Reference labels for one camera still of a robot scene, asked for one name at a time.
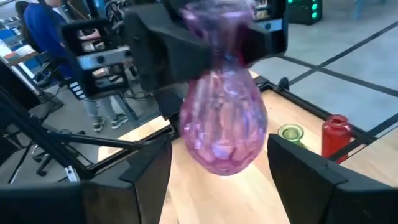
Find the glass vase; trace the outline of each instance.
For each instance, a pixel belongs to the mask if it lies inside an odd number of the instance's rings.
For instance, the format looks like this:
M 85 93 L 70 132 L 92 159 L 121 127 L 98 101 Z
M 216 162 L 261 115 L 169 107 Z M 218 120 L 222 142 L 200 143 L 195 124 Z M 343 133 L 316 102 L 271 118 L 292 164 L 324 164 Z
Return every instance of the glass vase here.
M 278 135 L 304 149 L 307 147 L 301 142 L 304 130 L 297 124 L 285 124 L 278 129 Z
M 233 175 L 259 155 L 267 130 L 261 93 L 239 60 L 252 12 L 244 1 L 195 2 L 181 12 L 190 32 L 212 46 L 213 68 L 189 83 L 180 134 L 190 155 L 206 170 Z

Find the small glass jar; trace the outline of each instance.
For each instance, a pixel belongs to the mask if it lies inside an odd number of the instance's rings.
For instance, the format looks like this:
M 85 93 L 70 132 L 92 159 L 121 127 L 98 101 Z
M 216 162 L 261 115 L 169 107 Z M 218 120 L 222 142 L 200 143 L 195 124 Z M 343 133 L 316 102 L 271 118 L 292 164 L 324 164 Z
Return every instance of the small glass jar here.
M 278 135 L 304 149 L 305 145 L 301 143 L 304 136 L 304 130 L 297 124 L 285 124 L 278 129 Z

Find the sneaker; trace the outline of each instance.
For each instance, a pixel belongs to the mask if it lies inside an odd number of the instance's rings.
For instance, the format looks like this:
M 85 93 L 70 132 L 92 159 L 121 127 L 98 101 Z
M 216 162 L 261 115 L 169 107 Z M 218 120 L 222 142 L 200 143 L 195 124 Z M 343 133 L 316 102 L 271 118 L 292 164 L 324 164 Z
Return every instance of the sneaker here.
M 93 128 L 94 131 L 100 132 L 104 128 L 105 119 L 103 117 L 99 117 L 99 120 L 94 121 Z
M 129 118 L 125 114 L 116 114 L 117 118 L 112 121 L 112 128 L 118 129 L 124 123 L 129 121 Z

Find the red bottle cap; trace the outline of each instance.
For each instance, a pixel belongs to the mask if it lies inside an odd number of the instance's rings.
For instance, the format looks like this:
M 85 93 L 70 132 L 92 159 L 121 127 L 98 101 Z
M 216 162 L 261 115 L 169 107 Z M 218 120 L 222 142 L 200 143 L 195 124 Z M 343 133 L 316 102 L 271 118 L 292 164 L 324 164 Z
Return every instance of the red bottle cap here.
M 326 124 L 334 130 L 349 129 L 348 119 L 339 114 L 330 116 L 326 121 Z

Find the wooden tabletop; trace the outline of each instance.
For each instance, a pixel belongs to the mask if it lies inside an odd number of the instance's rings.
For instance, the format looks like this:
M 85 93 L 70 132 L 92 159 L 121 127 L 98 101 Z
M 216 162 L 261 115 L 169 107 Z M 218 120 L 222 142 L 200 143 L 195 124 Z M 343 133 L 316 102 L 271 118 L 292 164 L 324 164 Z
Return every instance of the wooden tabletop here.
M 305 132 L 302 143 L 320 153 L 321 119 L 273 91 L 265 91 L 262 99 L 268 112 L 268 133 L 276 133 L 283 124 L 298 124 Z M 137 141 L 168 124 L 158 117 L 120 139 Z M 231 177 L 208 173 L 190 157 L 182 139 L 172 145 L 172 168 L 161 224 L 289 223 L 271 177 L 266 143 L 249 167 Z M 101 147 L 98 159 L 118 150 Z
M 398 128 L 360 150 L 341 165 L 387 185 L 398 187 Z

